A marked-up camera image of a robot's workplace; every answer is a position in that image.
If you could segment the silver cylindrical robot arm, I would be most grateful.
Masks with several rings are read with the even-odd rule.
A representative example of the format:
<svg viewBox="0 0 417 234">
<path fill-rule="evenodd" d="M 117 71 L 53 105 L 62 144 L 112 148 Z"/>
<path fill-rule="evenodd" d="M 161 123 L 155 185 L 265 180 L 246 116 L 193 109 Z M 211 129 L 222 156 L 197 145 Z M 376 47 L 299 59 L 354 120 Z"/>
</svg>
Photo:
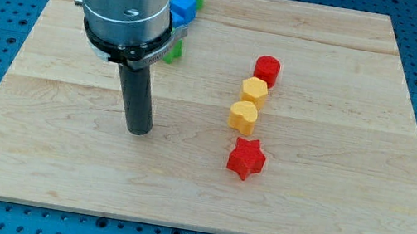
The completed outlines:
<svg viewBox="0 0 417 234">
<path fill-rule="evenodd" d="M 105 61 L 143 69 L 187 35 L 172 25 L 169 0 L 82 0 L 86 35 Z"/>
</svg>

